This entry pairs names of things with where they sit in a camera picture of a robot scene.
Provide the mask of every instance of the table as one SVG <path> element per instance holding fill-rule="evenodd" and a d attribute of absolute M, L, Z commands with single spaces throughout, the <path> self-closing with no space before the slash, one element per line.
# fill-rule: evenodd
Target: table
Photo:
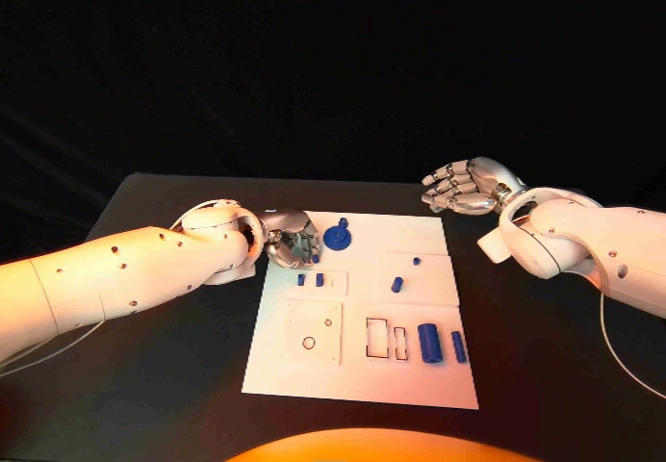
<path fill-rule="evenodd" d="M 134 174 L 89 239 L 168 227 L 210 198 L 249 210 L 296 208 L 430 215 L 420 185 Z M 578 276 L 549 281 L 492 265 L 475 240 L 497 216 L 443 214 L 479 410 L 240 393 L 259 305 L 256 276 L 204 286 L 108 321 L 51 360 L 0 379 L 0 455 L 56 461 L 219 461 L 299 433 L 410 429 L 546 460 L 655 460 L 666 401 L 616 366 L 599 330 L 598 293 Z M 634 372 L 666 389 L 664 324 L 608 301 L 608 329 Z M 67 334 L 57 342 L 72 339 Z"/>

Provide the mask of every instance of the robotic arm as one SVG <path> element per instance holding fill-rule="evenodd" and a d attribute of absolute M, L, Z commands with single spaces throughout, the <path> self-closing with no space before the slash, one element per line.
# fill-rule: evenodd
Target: robotic arm
<path fill-rule="evenodd" d="M 422 196 L 435 213 L 498 213 L 498 227 L 478 240 L 494 263 L 513 257 L 541 279 L 579 274 L 608 297 L 666 318 L 666 214 L 530 189 L 484 157 L 448 164 L 422 183 L 435 184 Z"/>
<path fill-rule="evenodd" d="M 170 229 L 135 229 L 0 266 L 0 362 L 57 334 L 146 310 L 201 284 L 252 276 L 262 248 L 285 268 L 312 264 L 318 238 L 308 215 L 253 215 L 236 201 L 211 200 Z"/>

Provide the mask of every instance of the black table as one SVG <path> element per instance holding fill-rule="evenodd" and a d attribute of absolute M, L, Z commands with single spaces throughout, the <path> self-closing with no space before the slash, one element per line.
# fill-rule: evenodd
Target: black table
<path fill-rule="evenodd" d="M 168 227 L 210 198 L 249 210 L 430 215 L 419 185 L 134 174 L 89 238 Z M 497 216 L 442 216 L 461 298 L 479 410 L 240 393 L 268 265 L 165 305 L 108 321 L 80 344 L 0 379 L 0 455 L 53 461 L 219 461 L 328 428 L 419 430 L 546 460 L 666 456 L 666 401 L 616 366 L 599 330 L 599 298 L 578 277 L 531 277 L 492 265 L 475 240 Z M 664 324 L 606 301 L 612 345 L 666 389 Z M 67 334 L 66 342 L 76 334 Z"/>

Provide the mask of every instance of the blue object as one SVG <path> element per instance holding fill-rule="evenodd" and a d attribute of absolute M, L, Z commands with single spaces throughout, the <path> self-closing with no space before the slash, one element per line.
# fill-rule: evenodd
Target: blue object
<path fill-rule="evenodd" d="M 394 293 L 397 293 L 400 289 L 402 289 L 402 278 L 400 278 L 400 277 L 396 277 L 396 278 L 392 280 L 390 290 L 392 290 Z"/>
<path fill-rule="evenodd" d="M 420 356 L 425 363 L 441 362 L 439 337 L 436 335 L 436 326 L 433 324 L 419 325 L 419 342 Z"/>
<path fill-rule="evenodd" d="M 455 358 L 459 363 L 467 362 L 467 357 L 464 355 L 464 346 L 462 346 L 462 336 L 458 331 L 451 332 L 451 338 L 454 339 L 454 349 L 455 349 Z"/>
<path fill-rule="evenodd" d="M 331 226 L 322 233 L 322 243 L 331 250 L 344 250 L 350 246 L 351 233 L 347 225 L 347 219 L 340 218 L 337 226 Z"/>

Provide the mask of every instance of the blue disc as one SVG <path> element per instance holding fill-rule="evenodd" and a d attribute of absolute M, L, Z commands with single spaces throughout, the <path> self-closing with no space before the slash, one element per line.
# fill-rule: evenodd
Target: blue disc
<path fill-rule="evenodd" d="M 350 246 L 351 233 L 344 218 L 340 218 L 340 224 L 331 226 L 322 233 L 322 243 L 331 250 L 344 250 Z"/>

